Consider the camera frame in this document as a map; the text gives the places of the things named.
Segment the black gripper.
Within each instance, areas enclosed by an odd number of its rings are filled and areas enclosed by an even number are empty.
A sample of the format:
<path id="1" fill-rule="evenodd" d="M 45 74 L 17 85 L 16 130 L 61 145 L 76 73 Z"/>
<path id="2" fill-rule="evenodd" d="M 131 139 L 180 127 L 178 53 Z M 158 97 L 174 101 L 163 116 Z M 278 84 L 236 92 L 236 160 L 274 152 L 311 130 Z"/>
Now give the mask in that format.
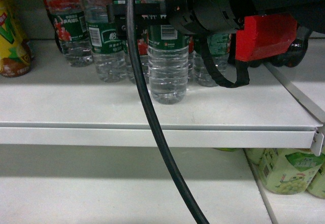
<path id="1" fill-rule="evenodd" d="M 127 30 L 135 29 L 137 38 L 149 26 L 167 25 L 166 7 L 163 3 L 141 3 L 140 0 L 112 0 L 106 5 L 108 22 L 113 24 L 117 37 L 127 39 Z"/>

